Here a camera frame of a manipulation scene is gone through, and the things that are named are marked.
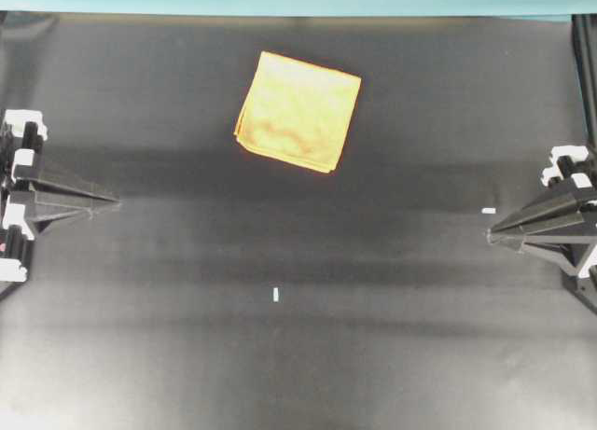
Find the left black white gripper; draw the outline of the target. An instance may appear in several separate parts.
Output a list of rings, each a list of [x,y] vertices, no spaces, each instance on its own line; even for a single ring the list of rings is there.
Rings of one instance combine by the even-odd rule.
[[[117,209],[118,196],[40,157],[48,127],[38,110],[7,109],[1,119],[1,280],[25,282],[35,237],[52,225]],[[34,191],[31,184],[54,193]]]

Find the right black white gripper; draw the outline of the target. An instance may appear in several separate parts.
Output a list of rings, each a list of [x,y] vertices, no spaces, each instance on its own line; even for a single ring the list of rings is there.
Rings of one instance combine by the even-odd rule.
[[[565,275],[564,286],[584,302],[596,300],[596,153],[554,146],[541,181],[548,198],[510,214],[488,230],[491,245],[544,258]],[[558,227],[524,225],[556,218]]]

